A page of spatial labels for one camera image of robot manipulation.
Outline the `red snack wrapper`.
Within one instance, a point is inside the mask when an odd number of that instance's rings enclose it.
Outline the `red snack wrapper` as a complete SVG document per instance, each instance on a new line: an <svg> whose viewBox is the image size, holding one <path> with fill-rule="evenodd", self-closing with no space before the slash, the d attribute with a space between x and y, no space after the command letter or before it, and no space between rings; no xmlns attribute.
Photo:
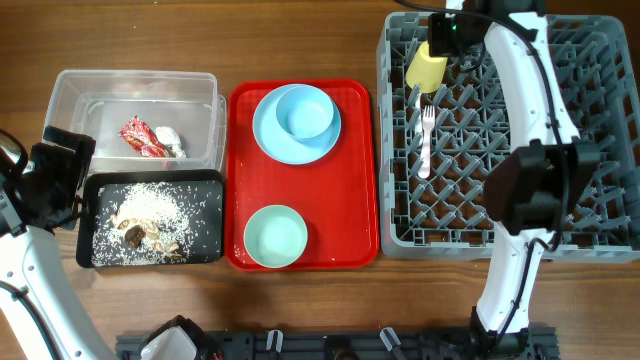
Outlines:
<svg viewBox="0 0 640 360"><path fill-rule="evenodd" d="M120 137L138 154L149 158L169 158L170 153L151 128L134 116L119 131Z"/></svg>

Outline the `white tissue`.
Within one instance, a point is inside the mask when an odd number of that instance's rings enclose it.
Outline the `white tissue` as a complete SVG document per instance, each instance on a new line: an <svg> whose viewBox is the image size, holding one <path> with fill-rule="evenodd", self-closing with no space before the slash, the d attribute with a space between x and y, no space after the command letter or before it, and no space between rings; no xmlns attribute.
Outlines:
<svg viewBox="0 0 640 360"><path fill-rule="evenodd" d="M182 143L178 133L171 127L161 126L155 129L158 141L168 149L175 158L185 158L186 153L182 149Z"/></svg>

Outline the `light blue plate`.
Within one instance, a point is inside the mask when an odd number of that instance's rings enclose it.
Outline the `light blue plate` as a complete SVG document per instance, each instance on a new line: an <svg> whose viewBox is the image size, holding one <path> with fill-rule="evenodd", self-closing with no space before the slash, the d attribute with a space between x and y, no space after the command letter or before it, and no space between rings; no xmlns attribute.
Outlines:
<svg viewBox="0 0 640 360"><path fill-rule="evenodd" d="M307 142L290 137L276 120L276 103L295 85L305 84L284 85L267 93L254 112L252 128L257 144L269 157L288 165L304 165L319 160L332 150L340 137L342 122L340 111L331 99L334 117L325 133Z"/></svg>

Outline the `green bowl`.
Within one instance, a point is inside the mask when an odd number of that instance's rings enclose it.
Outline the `green bowl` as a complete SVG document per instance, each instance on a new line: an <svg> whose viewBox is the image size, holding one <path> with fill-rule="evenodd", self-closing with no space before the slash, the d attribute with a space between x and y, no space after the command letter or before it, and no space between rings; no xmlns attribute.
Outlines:
<svg viewBox="0 0 640 360"><path fill-rule="evenodd" d="M285 205L269 205L247 221L243 242L250 258L265 268L284 268L297 261L308 243L303 217Z"/></svg>

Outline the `light blue small bowl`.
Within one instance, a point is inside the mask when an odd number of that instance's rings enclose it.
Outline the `light blue small bowl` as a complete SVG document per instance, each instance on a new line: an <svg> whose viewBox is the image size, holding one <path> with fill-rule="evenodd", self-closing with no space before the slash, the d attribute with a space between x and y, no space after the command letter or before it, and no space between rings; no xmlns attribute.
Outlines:
<svg viewBox="0 0 640 360"><path fill-rule="evenodd" d="M294 140L307 142L325 133L334 117L333 101L323 90L295 85L276 103L276 120Z"/></svg>

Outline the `white plastic spoon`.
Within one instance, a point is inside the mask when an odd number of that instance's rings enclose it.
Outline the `white plastic spoon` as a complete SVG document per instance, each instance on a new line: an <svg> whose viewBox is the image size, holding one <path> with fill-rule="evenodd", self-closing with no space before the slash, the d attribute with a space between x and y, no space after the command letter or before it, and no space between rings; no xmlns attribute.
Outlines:
<svg viewBox="0 0 640 360"><path fill-rule="evenodd" d="M422 126L423 110L421 107L421 93L418 93L415 99L412 118L414 119L414 132L422 135L424 130Z"/></svg>

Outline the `white plastic fork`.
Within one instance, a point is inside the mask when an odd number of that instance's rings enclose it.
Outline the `white plastic fork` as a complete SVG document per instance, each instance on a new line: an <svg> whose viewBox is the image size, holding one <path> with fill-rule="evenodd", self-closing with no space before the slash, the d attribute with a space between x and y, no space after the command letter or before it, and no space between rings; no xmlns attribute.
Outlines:
<svg viewBox="0 0 640 360"><path fill-rule="evenodd" d="M422 114L422 146L420 159L422 165L418 171L418 175L422 179L427 179L431 172L431 133L435 125L436 114L433 105L427 105Z"/></svg>

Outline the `yellow plastic cup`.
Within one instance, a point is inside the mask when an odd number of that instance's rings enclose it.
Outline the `yellow plastic cup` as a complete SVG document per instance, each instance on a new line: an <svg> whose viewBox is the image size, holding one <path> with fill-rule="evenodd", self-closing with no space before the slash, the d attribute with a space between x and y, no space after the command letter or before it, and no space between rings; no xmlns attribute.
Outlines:
<svg viewBox="0 0 640 360"><path fill-rule="evenodd" d="M431 56L429 42L423 42L406 72L407 85L411 88L418 86L425 94L436 92L442 84L447 62L447 57Z"/></svg>

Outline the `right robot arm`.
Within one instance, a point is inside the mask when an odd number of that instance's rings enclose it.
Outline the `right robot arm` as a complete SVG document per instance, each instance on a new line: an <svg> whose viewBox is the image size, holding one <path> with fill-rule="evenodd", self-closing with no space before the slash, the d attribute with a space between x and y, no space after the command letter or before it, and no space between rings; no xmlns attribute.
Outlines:
<svg viewBox="0 0 640 360"><path fill-rule="evenodd" d="M462 355L517 358L533 347L529 304L541 258L560 245L600 152L580 139L562 100L543 2L478 1L436 9L428 19L428 42L438 57L458 57L482 45L499 75L510 154L484 181L494 246Z"/></svg>

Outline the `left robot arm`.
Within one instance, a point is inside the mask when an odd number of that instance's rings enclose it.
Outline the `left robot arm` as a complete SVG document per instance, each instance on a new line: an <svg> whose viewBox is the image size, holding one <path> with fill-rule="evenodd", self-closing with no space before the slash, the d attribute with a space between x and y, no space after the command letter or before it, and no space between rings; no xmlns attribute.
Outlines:
<svg viewBox="0 0 640 360"><path fill-rule="evenodd" d="M113 359L62 264L57 228L73 228L89 206L82 188L95 142L48 126L32 149L3 131L1 310L30 359Z"/></svg>

